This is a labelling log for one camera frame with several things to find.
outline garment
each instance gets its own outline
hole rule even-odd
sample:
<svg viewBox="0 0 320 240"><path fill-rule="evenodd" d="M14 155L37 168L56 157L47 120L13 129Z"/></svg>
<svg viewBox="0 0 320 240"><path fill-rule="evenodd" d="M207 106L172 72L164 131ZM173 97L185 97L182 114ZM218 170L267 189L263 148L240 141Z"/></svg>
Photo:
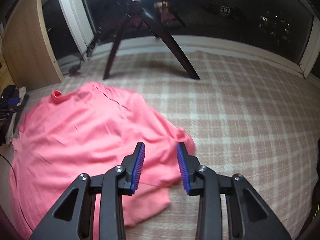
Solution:
<svg viewBox="0 0 320 240"><path fill-rule="evenodd" d="M134 226L170 204L169 186L180 180L178 142L190 154L195 146L182 128L174 127L133 91L90 82L62 95L54 90L24 117L13 140L10 184L16 228L24 239L68 185L81 173L103 174L132 154L138 141L146 155L138 190L123 197L124 222ZM94 215L98 239L100 198Z"/></svg>

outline plaid blanket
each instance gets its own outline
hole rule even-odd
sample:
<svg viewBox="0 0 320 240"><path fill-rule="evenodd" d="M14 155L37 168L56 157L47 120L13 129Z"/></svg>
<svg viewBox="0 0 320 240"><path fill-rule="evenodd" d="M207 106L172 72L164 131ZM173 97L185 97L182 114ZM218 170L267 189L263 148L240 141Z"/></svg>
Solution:
<svg viewBox="0 0 320 240"><path fill-rule="evenodd" d="M119 56L102 81L107 59L83 64L63 83L31 91L27 108L52 89L69 92L88 81L134 90L196 143L196 156L217 173L243 174L292 237L310 211L317 181L320 90L266 63L187 53L201 80L187 77L170 53ZM170 208L135 228L128 239L194 239L198 197L171 189ZM228 239L223 204L223 234Z"/></svg>

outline silver screw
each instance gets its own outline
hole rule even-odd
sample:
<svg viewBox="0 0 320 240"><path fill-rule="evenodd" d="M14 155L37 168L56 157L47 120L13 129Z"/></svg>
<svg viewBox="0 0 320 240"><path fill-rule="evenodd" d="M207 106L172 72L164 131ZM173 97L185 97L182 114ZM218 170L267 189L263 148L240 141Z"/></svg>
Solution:
<svg viewBox="0 0 320 240"><path fill-rule="evenodd" d="M239 173L235 174L235 180L241 180L243 178L243 176Z"/></svg>
<svg viewBox="0 0 320 240"><path fill-rule="evenodd" d="M206 171L207 169L208 169L208 167L205 166L205 165L200 165L200 166L198 167L198 170L201 171L201 172Z"/></svg>
<svg viewBox="0 0 320 240"><path fill-rule="evenodd" d="M115 167L116 172L122 172L124 170L124 167L118 165Z"/></svg>
<svg viewBox="0 0 320 240"><path fill-rule="evenodd" d="M78 177L79 180L86 180L87 178L88 178L88 175L84 173L80 174Z"/></svg>

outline dark window pane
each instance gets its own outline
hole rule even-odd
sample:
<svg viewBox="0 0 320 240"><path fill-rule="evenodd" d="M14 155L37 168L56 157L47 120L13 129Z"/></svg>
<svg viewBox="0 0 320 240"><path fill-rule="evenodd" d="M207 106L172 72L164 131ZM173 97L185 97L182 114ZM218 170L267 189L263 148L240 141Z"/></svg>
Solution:
<svg viewBox="0 0 320 240"><path fill-rule="evenodd" d="M125 8L118 0L85 0L94 27L102 28L100 41L111 42ZM174 35L198 35L250 44L295 63L303 55L313 23L299 0L142 0L159 14ZM139 17L133 18L124 39L151 36Z"/></svg>

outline stack of clothes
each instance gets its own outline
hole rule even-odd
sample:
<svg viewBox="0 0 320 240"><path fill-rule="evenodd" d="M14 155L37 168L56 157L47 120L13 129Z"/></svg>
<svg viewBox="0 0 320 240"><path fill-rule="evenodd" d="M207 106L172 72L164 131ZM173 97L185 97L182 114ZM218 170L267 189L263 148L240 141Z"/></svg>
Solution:
<svg viewBox="0 0 320 240"><path fill-rule="evenodd" d="M0 98L0 146L12 142L14 130L28 99L25 87L16 89L15 85L10 85L3 90Z"/></svg>

